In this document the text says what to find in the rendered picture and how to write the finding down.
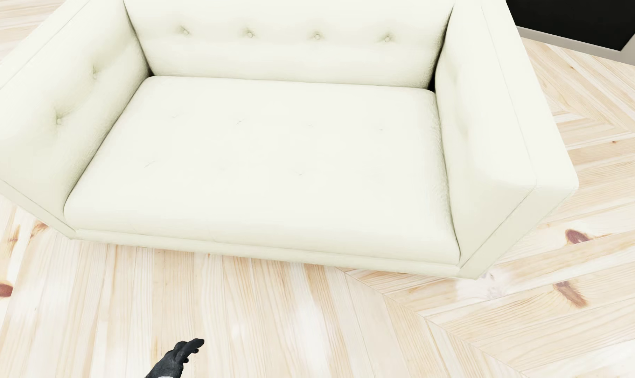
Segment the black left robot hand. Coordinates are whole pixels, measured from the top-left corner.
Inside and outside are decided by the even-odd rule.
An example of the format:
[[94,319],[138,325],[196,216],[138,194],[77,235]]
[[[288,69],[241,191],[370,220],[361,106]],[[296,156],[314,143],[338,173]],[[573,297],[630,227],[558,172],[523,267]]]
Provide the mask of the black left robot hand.
[[204,339],[179,341],[150,370],[145,378],[180,378],[188,357],[196,354],[204,345]]

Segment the light yellow tufted sofa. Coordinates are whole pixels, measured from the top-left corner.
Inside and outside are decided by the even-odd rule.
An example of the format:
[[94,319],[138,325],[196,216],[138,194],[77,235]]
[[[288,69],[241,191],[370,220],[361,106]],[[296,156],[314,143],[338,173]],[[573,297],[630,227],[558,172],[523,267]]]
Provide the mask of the light yellow tufted sofa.
[[578,186],[505,0],[66,0],[0,61],[72,239],[476,279]]

